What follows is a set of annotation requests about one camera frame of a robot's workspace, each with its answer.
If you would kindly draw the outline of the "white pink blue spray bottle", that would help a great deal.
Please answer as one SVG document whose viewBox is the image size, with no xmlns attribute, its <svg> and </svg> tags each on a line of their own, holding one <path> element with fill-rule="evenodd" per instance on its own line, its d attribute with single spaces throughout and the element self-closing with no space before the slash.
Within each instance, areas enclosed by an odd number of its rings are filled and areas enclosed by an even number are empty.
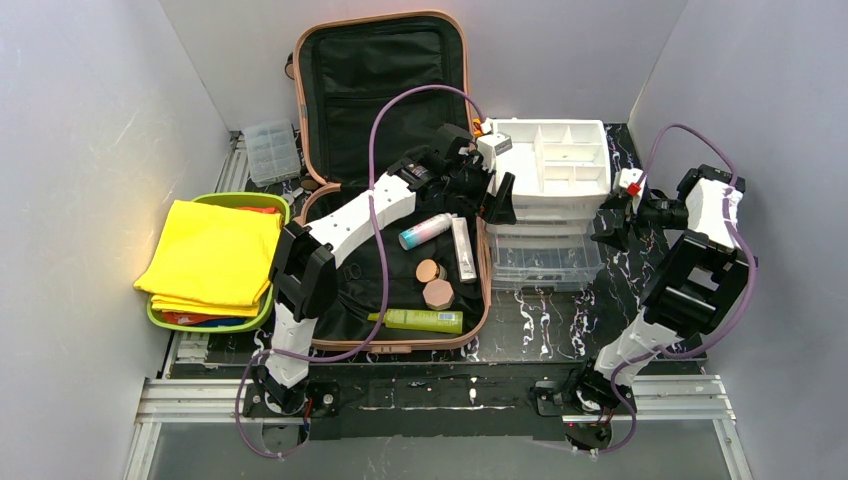
<svg viewBox="0 0 848 480">
<path fill-rule="evenodd" d="M 456 218 L 456 214 L 441 213 L 424 220 L 398 234 L 398 240 L 404 250 L 411 250 L 446 232 Z"/>
</svg>

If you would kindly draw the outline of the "clear plastic drawer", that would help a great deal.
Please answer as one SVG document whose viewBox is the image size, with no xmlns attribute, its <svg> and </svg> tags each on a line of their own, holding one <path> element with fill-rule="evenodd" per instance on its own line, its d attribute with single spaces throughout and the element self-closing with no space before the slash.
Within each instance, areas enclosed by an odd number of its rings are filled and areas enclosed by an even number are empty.
<svg viewBox="0 0 848 480">
<path fill-rule="evenodd" d="M 488 238 L 495 290 L 548 288 L 576 292 L 605 268 L 598 245 L 587 235 Z"/>
</svg>

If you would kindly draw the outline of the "white divided organizer box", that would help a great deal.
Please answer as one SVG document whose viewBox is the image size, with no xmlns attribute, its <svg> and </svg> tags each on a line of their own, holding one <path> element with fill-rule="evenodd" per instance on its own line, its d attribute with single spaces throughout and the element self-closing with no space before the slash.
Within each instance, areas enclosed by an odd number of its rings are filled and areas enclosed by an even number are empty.
<svg viewBox="0 0 848 480">
<path fill-rule="evenodd" d="M 497 235 L 563 237 L 586 234 L 611 191 L 604 124 L 582 119 L 493 119 L 492 132 L 511 147 L 496 148 L 497 181 L 515 176 L 513 225 L 488 225 Z"/>
</svg>

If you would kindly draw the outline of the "pink hard shell suitcase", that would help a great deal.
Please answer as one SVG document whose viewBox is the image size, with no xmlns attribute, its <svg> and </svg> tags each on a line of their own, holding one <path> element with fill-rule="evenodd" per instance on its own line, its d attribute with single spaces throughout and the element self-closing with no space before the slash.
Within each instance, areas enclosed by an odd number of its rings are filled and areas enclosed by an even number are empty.
<svg viewBox="0 0 848 480">
<path fill-rule="evenodd" d="M 303 223 L 343 228 L 352 201 L 409 152 L 428 146 L 440 127 L 468 128 L 471 115 L 462 93 L 468 84 L 467 52 L 458 24 L 439 12 L 412 12 L 316 26 L 293 52 L 306 167 L 319 188 L 306 200 Z M 445 350 L 468 343 L 484 324 L 491 277 L 477 259 L 479 277 L 462 283 L 449 233 L 405 250 L 401 231 L 436 214 L 460 213 L 476 229 L 477 209 L 451 187 L 438 187 L 416 209 L 337 261 L 334 277 L 298 283 L 301 303 L 322 303 L 312 343 L 345 350 L 368 342 L 375 351 Z M 447 270 L 463 315 L 456 333 L 377 327 L 381 305 L 422 310 L 418 264 L 432 259 Z"/>
</svg>

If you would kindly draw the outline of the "blue towel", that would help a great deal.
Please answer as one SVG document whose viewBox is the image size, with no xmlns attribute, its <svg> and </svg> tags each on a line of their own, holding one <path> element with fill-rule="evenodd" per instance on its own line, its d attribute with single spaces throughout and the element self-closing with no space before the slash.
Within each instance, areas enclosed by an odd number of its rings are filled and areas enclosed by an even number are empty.
<svg viewBox="0 0 848 480">
<path fill-rule="evenodd" d="M 205 322 L 195 323 L 193 327 L 197 328 L 222 328 L 222 327 L 238 327 L 246 323 L 244 317 L 217 318 L 207 320 Z"/>
</svg>

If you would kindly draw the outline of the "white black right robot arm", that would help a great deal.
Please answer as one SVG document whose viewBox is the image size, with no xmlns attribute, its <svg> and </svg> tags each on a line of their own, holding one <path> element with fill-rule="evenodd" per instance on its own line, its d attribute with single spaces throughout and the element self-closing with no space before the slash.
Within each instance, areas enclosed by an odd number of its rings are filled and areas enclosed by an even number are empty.
<svg viewBox="0 0 848 480">
<path fill-rule="evenodd" d="M 614 177 L 604 210 L 616 214 L 594 241 L 626 250 L 628 235 L 643 227 L 680 236 L 646 284 L 635 318 L 578 374 L 569 395 L 585 412 L 613 410 L 635 376 L 666 348 L 714 332 L 750 279 L 738 240 L 737 209 L 744 178 L 707 165 L 690 169 L 667 197 L 646 189 L 640 169 Z"/>
</svg>

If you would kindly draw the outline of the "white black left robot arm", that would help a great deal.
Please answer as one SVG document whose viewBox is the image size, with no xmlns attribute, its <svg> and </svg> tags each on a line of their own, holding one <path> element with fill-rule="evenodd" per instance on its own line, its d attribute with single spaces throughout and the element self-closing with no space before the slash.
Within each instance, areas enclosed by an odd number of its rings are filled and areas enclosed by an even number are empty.
<svg viewBox="0 0 848 480">
<path fill-rule="evenodd" d="M 445 124 L 430 144 L 405 152 L 335 212 L 305 225 L 295 221 L 285 225 L 269 272 L 275 312 L 271 346 L 251 372 L 258 390 L 279 405 L 303 403 L 296 387 L 315 360 L 309 351 L 317 322 L 338 296 L 338 269 L 374 239 L 381 282 L 389 284 L 382 236 L 386 226 L 419 209 L 447 222 L 477 216 L 488 223 L 515 223 L 516 177 L 495 167 L 497 154 L 510 147 L 510 140 L 501 134 L 474 137 Z"/>
</svg>

